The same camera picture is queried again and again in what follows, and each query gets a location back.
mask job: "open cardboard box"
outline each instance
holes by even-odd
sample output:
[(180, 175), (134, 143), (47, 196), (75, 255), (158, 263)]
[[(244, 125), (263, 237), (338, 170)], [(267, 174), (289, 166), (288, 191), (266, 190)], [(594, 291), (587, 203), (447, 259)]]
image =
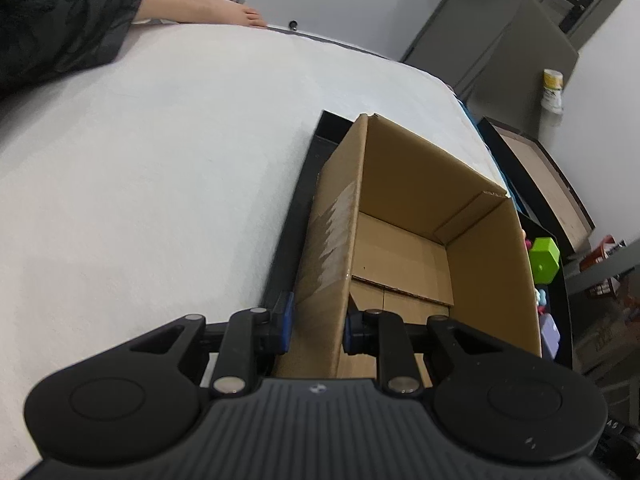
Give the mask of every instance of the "open cardboard box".
[(379, 116), (361, 115), (318, 177), (278, 376), (375, 377), (373, 358), (341, 348), (349, 294), (360, 310), (420, 323), (449, 314), (540, 355), (529, 259), (505, 190)]

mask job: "door handle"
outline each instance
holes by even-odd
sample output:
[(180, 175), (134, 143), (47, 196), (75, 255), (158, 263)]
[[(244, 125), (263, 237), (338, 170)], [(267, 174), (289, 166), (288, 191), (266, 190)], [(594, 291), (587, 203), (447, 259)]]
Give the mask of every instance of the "door handle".
[(587, 8), (593, 3), (593, 0), (566, 0), (570, 4), (573, 5), (571, 10), (566, 14), (566, 16), (560, 22), (560, 30), (562, 30), (565, 34), (567, 34), (574, 25), (578, 22), (578, 20), (582, 17)]

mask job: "white tablecloth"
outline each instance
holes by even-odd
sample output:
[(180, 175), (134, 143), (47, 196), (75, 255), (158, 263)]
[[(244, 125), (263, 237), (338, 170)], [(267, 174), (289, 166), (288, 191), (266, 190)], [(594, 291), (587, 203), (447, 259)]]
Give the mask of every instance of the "white tablecloth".
[(37, 460), (39, 379), (256, 305), (323, 109), (379, 113), (502, 182), (436, 78), (268, 30), (141, 27), (113, 64), (0, 104), (0, 478)]

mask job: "person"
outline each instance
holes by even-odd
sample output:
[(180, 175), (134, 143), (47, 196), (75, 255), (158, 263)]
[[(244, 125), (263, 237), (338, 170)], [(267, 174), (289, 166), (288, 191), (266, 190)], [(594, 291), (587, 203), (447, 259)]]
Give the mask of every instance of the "person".
[(111, 62), (131, 23), (149, 19), (267, 25), (230, 0), (0, 0), (0, 96)]

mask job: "white table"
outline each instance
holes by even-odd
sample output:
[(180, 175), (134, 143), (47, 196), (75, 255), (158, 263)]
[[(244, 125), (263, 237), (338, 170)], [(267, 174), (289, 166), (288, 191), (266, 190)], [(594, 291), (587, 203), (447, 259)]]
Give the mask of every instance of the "white table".
[(0, 478), (38, 457), (39, 379), (257, 303), (323, 109), (379, 113), (501, 182), (439, 80), (268, 30), (141, 27), (113, 64), (0, 104)]

